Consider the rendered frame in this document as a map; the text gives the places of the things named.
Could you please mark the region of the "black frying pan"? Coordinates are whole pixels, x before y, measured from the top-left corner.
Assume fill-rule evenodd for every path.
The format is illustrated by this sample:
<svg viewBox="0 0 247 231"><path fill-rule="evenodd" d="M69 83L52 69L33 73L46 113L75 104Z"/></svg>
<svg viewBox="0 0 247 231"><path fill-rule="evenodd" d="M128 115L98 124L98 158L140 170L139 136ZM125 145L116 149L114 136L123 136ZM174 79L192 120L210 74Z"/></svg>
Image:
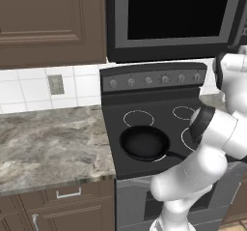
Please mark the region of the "black frying pan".
<svg viewBox="0 0 247 231"><path fill-rule="evenodd" d="M140 161L155 161L164 157L185 159L185 156L170 150L171 139L156 127L130 127L121 133L119 141L129 157Z"/></svg>

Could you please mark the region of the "black stove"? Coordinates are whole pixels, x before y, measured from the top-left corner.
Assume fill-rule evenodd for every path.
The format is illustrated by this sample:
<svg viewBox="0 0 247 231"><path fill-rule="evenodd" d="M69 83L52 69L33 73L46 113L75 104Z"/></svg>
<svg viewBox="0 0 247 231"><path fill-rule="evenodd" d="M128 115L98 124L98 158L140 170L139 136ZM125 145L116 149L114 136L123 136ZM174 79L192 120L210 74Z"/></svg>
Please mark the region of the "black stove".
<svg viewBox="0 0 247 231"><path fill-rule="evenodd" d="M201 75L200 82L194 74ZM178 76L185 75L183 83ZM169 82L163 84L161 77L167 75ZM146 85L150 76L152 84ZM128 87L127 80L135 80ZM171 139L170 150L187 158L198 144L192 139L189 123L193 113L206 105L199 99L200 88L206 78L206 65L199 62L175 62L163 64L130 65L105 69L100 73L102 112L116 169L117 182L158 175L183 160L164 157L155 161L140 161L129 157L120 146L121 133L134 126L152 126L164 131ZM117 87L111 88L111 79Z"/></svg>

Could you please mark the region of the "black microwave oven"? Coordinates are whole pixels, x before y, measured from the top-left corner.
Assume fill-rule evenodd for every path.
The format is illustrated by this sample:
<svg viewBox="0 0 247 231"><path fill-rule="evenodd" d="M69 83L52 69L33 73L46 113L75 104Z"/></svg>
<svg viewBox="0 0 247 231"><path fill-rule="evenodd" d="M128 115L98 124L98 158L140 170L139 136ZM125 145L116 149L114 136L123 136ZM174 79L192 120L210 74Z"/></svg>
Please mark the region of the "black microwave oven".
<svg viewBox="0 0 247 231"><path fill-rule="evenodd" d="M220 52L239 47L244 24L247 20L247 0L240 0L235 12L232 32L226 43L117 48L115 45L115 0L106 0L106 14L107 57L111 62L129 63L213 58Z"/></svg>

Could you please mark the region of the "brown drawer front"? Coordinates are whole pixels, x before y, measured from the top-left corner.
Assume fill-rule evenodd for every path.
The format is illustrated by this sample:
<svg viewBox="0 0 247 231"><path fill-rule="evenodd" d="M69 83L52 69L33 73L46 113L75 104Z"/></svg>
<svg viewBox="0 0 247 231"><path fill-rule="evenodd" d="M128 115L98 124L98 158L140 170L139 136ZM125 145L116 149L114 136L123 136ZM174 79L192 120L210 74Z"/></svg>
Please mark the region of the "brown drawer front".
<svg viewBox="0 0 247 231"><path fill-rule="evenodd" d="M57 199L56 190L61 194L68 194L77 192L78 188L82 188L80 196ZM27 210L34 210L38 208L47 208L51 206L64 205L75 203L77 201L85 202L102 197L112 196L114 193L114 181L106 180L94 183L86 183L83 185L74 185L62 188L50 188L34 192L20 194L20 199Z"/></svg>

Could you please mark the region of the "grey oven door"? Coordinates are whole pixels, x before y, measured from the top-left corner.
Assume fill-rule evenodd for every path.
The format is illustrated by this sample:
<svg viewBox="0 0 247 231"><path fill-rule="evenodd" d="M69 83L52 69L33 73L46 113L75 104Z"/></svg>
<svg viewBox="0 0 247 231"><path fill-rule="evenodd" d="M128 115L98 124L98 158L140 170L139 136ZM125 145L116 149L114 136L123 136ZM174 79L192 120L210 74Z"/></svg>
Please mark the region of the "grey oven door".
<svg viewBox="0 0 247 231"><path fill-rule="evenodd" d="M225 175L213 185L190 209L189 222L196 231L217 231L240 187L247 164L236 161L228 164ZM151 176L117 182L117 231L149 231L152 222L160 215L163 203L156 201L150 192Z"/></svg>

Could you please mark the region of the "grey framed microwave door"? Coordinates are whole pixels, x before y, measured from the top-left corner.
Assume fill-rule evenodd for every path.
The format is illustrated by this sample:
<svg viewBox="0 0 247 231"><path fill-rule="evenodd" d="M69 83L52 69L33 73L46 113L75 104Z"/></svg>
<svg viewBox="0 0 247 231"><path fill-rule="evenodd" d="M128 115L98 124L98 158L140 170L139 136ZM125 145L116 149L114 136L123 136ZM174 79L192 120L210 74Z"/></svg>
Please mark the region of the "grey framed microwave door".
<svg viewBox="0 0 247 231"><path fill-rule="evenodd" d="M240 0L115 0L115 45L226 43Z"/></svg>

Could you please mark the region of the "brown base cupboard door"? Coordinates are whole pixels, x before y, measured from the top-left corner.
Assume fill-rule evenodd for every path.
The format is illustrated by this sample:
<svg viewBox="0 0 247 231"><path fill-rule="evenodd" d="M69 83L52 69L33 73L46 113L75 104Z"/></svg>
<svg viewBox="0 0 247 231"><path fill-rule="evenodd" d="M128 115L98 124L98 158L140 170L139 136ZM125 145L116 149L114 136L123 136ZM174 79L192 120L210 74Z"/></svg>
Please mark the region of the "brown base cupboard door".
<svg viewBox="0 0 247 231"><path fill-rule="evenodd" d="M237 222L247 218L247 172L241 179L241 186L223 219L223 224Z"/></svg>
<svg viewBox="0 0 247 231"><path fill-rule="evenodd" d="M0 231L25 231L19 208L10 196L0 197Z"/></svg>
<svg viewBox="0 0 247 231"><path fill-rule="evenodd" d="M42 208L27 212L36 231L32 215L38 214L40 231L115 231L114 202L112 197L86 203Z"/></svg>

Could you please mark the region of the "grey wall outlet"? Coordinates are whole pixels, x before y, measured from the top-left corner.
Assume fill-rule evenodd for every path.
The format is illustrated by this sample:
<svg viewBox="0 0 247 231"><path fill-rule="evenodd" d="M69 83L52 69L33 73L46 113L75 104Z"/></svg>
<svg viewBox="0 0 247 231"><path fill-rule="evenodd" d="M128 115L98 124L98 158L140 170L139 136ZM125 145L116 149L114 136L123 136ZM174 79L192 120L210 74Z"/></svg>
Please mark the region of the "grey wall outlet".
<svg viewBox="0 0 247 231"><path fill-rule="evenodd" d="M62 76L59 75L50 75L48 77L50 93L52 95L63 95L64 91L64 83Z"/></svg>

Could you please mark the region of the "brown wall cupboard door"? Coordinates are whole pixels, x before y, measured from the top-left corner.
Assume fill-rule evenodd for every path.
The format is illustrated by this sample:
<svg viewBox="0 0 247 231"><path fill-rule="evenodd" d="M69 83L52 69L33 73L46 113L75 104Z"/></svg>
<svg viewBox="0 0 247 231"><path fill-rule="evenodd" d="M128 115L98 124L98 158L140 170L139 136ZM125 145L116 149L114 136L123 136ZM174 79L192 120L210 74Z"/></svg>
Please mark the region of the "brown wall cupboard door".
<svg viewBox="0 0 247 231"><path fill-rule="evenodd" d="M104 0L0 0L0 70L105 61Z"/></svg>

